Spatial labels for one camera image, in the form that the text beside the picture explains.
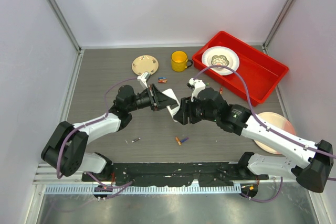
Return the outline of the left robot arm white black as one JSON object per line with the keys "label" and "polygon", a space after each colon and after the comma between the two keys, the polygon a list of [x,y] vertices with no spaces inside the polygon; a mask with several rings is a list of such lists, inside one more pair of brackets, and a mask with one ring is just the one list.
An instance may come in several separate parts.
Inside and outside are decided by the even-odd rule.
{"label": "left robot arm white black", "polygon": [[77,124],[60,122],[42,150],[41,158],[56,169],[58,177],[85,172],[105,182],[112,174],[111,162],[99,153],[87,153],[87,145],[124,129],[132,120],[133,111],[143,108],[160,111],[178,104],[172,89],[161,92],[152,84],[141,93],[135,93],[130,85],[121,86],[113,106],[102,116]]}

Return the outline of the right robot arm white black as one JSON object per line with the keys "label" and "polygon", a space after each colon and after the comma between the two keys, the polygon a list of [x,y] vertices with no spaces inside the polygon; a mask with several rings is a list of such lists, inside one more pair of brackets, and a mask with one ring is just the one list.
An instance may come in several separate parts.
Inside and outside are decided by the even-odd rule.
{"label": "right robot arm white black", "polygon": [[286,132],[238,104],[228,104],[219,92],[206,88],[197,97],[182,98],[171,112],[173,120],[195,124],[201,120],[215,122],[228,133],[261,142],[282,157],[266,157],[245,153],[239,160],[237,173],[242,179],[254,175],[276,175],[291,178],[307,190],[322,193],[333,166],[332,144],[313,142]]}

